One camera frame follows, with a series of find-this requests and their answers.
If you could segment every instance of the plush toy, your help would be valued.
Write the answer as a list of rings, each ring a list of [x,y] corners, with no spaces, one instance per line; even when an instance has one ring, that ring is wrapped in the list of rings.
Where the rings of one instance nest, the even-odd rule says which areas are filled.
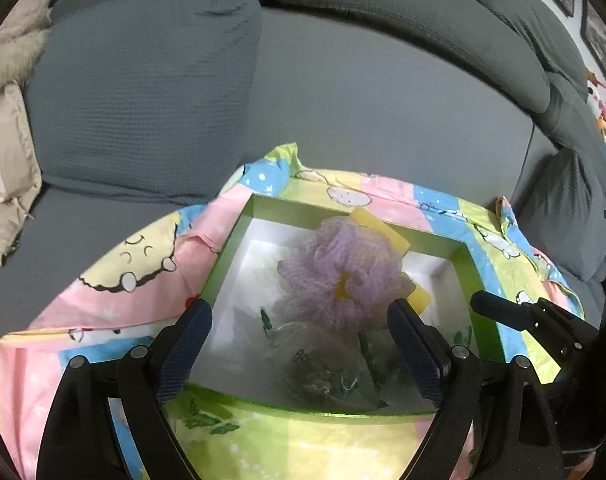
[[[601,106],[602,99],[600,98],[600,94],[598,93],[598,89],[596,89],[596,85],[594,85],[591,81],[587,81],[588,87],[588,96],[587,96],[587,104],[590,106],[590,110],[594,114],[594,117],[599,118],[601,114]]]
[[[606,89],[606,85],[601,83],[593,72],[588,72],[588,97],[587,104],[589,105],[592,113],[596,117],[596,127],[600,131],[603,142],[606,147],[606,102],[603,101],[600,94],[598,93],[598,86],[602,86]]]

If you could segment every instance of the purple mesh sponge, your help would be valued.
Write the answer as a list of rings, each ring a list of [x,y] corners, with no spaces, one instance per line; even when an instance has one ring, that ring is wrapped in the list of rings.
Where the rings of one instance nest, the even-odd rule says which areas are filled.
[[[413,289],[390,240],[349,217],[324,220],[300,249],[278,263],[291,287],[285,308],[292,320],[343,336],[378,330],[387,326],[389,304]]]

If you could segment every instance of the plastic bag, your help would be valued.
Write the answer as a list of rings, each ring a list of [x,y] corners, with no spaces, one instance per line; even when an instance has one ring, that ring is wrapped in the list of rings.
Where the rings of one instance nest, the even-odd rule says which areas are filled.
[[[384,405],[379,415],[432,412],[434,405],[420,396],[416,382],[405,365],[401,353],[387,329],[358,334],[363,356]]]
[[[357,344],[350,346],[311,323],[272,328],[261,314],[269,342],[266,358],[291,395],[322,412],[363,413],[386,405]]]

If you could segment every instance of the pastel bedsheet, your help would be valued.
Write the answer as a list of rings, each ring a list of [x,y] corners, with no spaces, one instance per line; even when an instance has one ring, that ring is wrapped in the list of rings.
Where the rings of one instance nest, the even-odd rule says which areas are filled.
[[[29,330],[0,339],[0,430],[22,478],[35,478],[42,431],[69,359],[76,354],[86,355],[91,362],[119,358],[135,344],[149,344],[163,326],[173,323],[201,292],[218,252],[252,193],[338,211],[365,206],[384,221],[454,238],[467,244],[486,290],[518,302],[548,298],[582,316],[576,295],[553,263],[529,245],[504,198],[497,200],[494,213],[382,176],[310,170],[298,160],[295,144],[279,146],[264,159],[239,168],[209,205],[180,209],[124,240],[64,290]],[[516,354],[526,355],[543,382],[554,379],[558,366],[529,334],[501,326],[500,337],[506,360]],[[210,393],[192,390],[199,406],[209,402],[203,399]],[[340,441],[342,444],[337,447],[338,441],[326,438],[329,428],[322,431],[325,436],[314,436],[318,428],[308,420],[289,420],[278,413],[261,414],[239,399],[227,398],[222,405],[234,420],[254,422],[245,426],[223,424],[235,431],[214,428],[207,438],[196,439],[198,442],[191,434],[183,435],[181,442],[187,451],[194,446],[207,446],[210,456],[205,455],[200,463],[202,447],[195,454],[189,453],[204,480],[398,478],[430,423],[429,419],[399,418],[393,428],[376,426],[387,428],[387,436],[379,434],[373,438],[373,426],[360,430],[350,426],[347,430],[339,421],[332,429],[333,435],[347,438],[360,431],[363,437],[349,445]],[[189,413],[190,406],[195,406],[191,400],[184,416],[193,415]],[[176,430],[184,429],[180,409],[176,410],[172,424]],[[143,478],[140,458],[125,421],[118,416],[122,409],[119,411],[116,405],[113,412],[129,468],[135,478]],[[282,444],[285,449],[249,449],[247,443],[251,439],[247,435],[256,436],[257,431],[263,431],[267,440],[289,435]],[[270,437],[266,434],[270,431],[276,433]],[[402,450],[392,445],[400,438]],[[355,459],[362,452],[366,452],[363,457],[370,457],[369,461]],[[236,464],[233,472],[212,466],[214,461],[210,459],[214,457],[221,465]],[[374,468],[371,474],[367,473],[370,468]],[[466,478],[466,470],[467,461],[462,459],[456,474]]]

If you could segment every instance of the stuffed animal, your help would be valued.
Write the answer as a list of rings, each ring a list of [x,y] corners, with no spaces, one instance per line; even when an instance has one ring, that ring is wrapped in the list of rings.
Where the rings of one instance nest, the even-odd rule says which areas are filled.
[[[603,117],[596,119],[596,127],[603,135],[603,138],[606,139],[606,120]]]
[[[590,110],[594,114],[594,117],[599,118],[601,114],[601,106],[602,99],[600,98],[600,94],[598,93],[598,89],[596,89],[596,85],[591,81],[587,81],[587,104],[590,106]]]
[[[606,90],[606,84],[599,81],[598,78],[596,77],[596,74],[593,73],[591,70],[587,70],[587,81],[588,83],[592,83],[593,86],[602,86],[605,90]]]

